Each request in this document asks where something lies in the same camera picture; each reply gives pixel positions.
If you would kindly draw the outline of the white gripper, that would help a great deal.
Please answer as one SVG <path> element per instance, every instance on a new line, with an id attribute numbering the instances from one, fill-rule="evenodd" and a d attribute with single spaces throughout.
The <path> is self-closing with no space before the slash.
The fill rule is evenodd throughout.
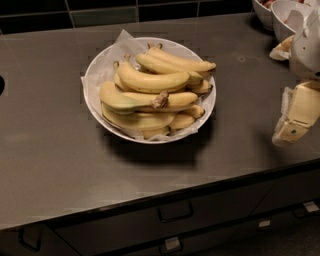
<path id="1" fill-rule="evenodd" d="M 282 94 L 281 117 L 272 142 L 287 146 L 298 142 L 320 118 L 320 7 L 303 20 L 294 36 L 289 36 L 269 53 L 271 59 L 289 60 L 290 71 L 302 79 L 312 79 L 286 87 Z"/>

